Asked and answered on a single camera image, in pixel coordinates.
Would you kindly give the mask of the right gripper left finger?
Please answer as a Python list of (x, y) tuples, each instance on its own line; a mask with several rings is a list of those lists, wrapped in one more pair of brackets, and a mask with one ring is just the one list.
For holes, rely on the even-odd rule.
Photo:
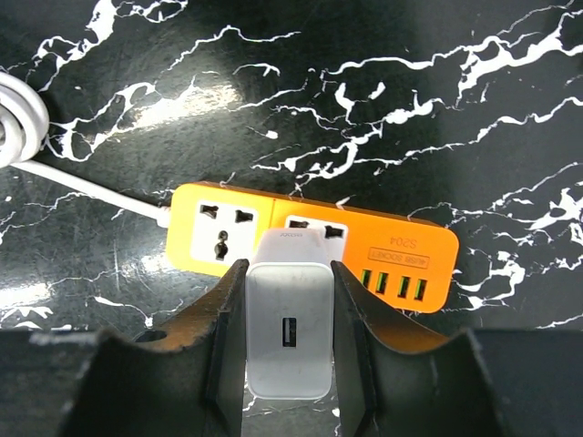
[(137, 341), (101, 333), (60, 435), (240, 435), (248, 267)]

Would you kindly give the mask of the orange power strip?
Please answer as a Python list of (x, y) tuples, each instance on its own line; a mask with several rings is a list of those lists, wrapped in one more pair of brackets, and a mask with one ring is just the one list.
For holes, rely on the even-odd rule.
[(171, 199), (166, 253), (177, 269), (220, 277), (235, 260), (251, 259), (271, 228), (318, 231), (329, 259), (397, 309), (434, 313), (445, 305), (459, 241), (453, 231), (418, 218), (188, 183)]

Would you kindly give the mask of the black marble mat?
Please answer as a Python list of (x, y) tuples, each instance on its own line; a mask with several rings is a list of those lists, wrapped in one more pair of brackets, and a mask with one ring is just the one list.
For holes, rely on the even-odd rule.
[[(579, 1), (4, 1), (1, 69), (46, 103), (38, 154), (158, 207), (211, 181), (455, 233), (445, 306), (498, 436), (582, 433)], [(1, 171), (1, 433), (62, 436), (99, 335), (137, 341), (223, 276), (151, 218)], [(244, 381), (238, 436), (344, 436)]]

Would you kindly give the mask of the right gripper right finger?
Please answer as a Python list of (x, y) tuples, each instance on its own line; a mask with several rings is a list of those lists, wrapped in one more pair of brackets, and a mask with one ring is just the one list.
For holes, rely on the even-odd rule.
[(473, 338), (447, 338), (375, 297), (341, 263), (333, 358), (344, 436), (498, 436)]

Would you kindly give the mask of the white USB charger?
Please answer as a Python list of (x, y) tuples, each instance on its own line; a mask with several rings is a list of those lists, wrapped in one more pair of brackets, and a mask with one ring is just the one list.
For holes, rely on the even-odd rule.
[(315, 229), (268, 229), (245, 278), (247, 381), (267, 400), (332, 387), (334, 276)]

